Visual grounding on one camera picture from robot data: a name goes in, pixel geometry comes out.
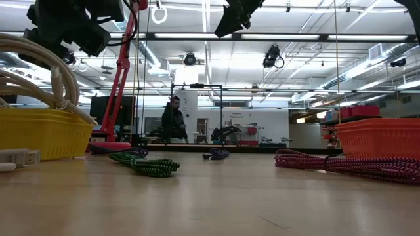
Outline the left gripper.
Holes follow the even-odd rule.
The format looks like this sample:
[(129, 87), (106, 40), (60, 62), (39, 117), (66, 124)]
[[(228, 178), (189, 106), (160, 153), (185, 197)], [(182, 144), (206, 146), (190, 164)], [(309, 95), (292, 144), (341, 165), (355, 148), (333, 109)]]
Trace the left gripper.
[[(36, 0), (30, 5), (27, 17), (37, 28), (25, 29), (23, 38), (53, 52), (67, 62), (68, 49), (60, 44), (78, 42), (79, 30), (88, 21), (99, 25), (124, 20), (122, 0)], [(50, 69), (46, 63), (18, 53), (21, 60)]]

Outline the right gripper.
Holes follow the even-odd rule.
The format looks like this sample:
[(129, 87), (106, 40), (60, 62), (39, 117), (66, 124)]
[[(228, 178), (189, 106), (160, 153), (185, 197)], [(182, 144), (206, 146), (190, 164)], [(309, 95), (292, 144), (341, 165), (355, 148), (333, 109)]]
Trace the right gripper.
[(232, 34), (251, 26), (251, 15), (260, 7), (264, 0), (226, 0), (229, 5), (223, 6), (223, 16), (215, 30), (218, 38)]

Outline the orange plastic basket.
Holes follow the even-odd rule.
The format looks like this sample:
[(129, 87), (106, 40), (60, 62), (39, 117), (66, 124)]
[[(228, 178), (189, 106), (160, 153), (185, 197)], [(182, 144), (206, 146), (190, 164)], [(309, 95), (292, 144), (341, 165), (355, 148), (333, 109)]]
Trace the orange plastic basket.
[(336, 126), (348, 158), (420, 159), (420, 119), (372, 118)]

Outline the black overhead frame bar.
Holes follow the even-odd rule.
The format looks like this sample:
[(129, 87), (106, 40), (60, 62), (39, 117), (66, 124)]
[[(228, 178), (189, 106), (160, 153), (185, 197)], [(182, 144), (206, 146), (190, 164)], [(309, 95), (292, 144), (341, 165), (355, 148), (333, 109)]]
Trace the black overhead frame bar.
[(147, 41), (264, 41), (264, 42), (315, 42), (315, 43), (418, 43), (414, 35), (352, 35), (308, 33), (233, 33), (217, 37), (214, 33), (139, 33)]

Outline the large red storage bin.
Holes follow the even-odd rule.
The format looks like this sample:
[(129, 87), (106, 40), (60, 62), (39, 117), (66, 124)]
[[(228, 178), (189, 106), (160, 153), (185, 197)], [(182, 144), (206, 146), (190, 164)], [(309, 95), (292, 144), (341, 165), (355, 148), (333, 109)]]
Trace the large red storage bin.
[(353, 106), (352, 116), (380, 116), (379, 106)]

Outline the yellow plastic basket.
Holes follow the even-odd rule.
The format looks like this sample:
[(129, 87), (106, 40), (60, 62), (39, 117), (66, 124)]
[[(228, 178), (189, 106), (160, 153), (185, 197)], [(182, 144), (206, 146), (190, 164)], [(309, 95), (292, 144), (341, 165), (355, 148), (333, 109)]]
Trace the yellow plastic basket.
[(80, 157), (94, 126), (75, 114), (48, 108), (0, 108), (0, 149), (31, 149), (42, 161)]

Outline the red background crates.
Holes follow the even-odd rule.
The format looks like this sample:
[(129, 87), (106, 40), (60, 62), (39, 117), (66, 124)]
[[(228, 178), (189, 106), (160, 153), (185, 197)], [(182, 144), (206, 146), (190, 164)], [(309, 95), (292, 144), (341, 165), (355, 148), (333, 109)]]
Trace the red background crates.
[(257, 147), (259, 145), (258, 127), (239, 126), (240, 132), (237, 133), (237, 145), (243, 147)]

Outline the black background frame stand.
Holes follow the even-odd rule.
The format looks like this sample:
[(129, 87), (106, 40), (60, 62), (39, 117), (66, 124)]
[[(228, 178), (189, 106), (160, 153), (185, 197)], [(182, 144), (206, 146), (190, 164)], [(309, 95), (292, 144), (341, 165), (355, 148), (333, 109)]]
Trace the black background frame stand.
[(208, 94), (210, 100), (214, 96), (222, 101), (223, 87), (222, 85), (206, 85), (202, 83), (193, 84), (172, 84), (170, 98), (178, 96), (180, 98), (179, 110), (182, 112), (184, 122), (186, 124), (186, 133), (188, 139), (187, 144), (194, 144), (196, 142), (197, 121), (199, 116), (198, 98), (201, 92)]

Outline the black table edge rail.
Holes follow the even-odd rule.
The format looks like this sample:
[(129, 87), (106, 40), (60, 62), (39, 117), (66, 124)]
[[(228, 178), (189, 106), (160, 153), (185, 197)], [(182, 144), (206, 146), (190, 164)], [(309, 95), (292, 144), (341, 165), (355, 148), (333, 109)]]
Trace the black table edge rail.
[[(148, 144), (140, 146), (148, 151), (166, 151), (166, 152), (197, 152), (206, 153), (210, 149), (228, 150), (230, 153), (260, 153), (275, 154), (282, 147), (248, 147), (233, 145), (210, 145), (210, 144)], [(306, 153), (310, 155), (338, 155), (343, 153), (341, 149), (315, 149), (315, 148), (290, 148), (290, 150)]]

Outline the black monitor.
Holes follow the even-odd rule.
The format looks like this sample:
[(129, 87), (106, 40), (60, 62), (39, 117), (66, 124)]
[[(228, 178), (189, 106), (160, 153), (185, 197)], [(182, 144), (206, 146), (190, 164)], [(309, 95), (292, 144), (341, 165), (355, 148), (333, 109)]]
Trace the black monitor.
[[(94, 96), (91, 98), (90, 116), (94, 117), (99, 125), (105, 117), (106, 107), (108, 105), (109, 96)], [(136, 99), (130, 96), (123, 96), (117, 113), (116, 125), (126, 126), (131, 125), (134, 119), (133, 106)]]

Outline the person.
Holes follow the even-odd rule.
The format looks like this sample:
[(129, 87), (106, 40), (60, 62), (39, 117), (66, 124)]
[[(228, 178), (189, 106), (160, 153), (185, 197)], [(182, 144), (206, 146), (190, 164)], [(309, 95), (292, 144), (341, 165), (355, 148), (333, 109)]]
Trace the person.
[(167, 102), (161, 117), (162, 139), (167, 143), (185, 144), (188, 141), (186, 124), (180, 108), (180, 98), (174, 96)]

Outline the silver air duct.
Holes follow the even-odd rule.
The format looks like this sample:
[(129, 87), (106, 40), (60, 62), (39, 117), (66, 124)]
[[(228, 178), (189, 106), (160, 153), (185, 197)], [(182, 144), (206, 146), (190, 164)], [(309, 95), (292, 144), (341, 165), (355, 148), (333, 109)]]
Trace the silver air duct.
[(367, 51), (367, 56), (345, 66), (338, 73), (329, 76), (319, 89), (329, 90), (339, 83), (353, 79), (365, 72), (372, 70), (376, 66), (391, 63), (397, 59), (412, 53), (418, 45), (414, 43), (399, 43), (396, 45), (386, 45), (378, 43)]

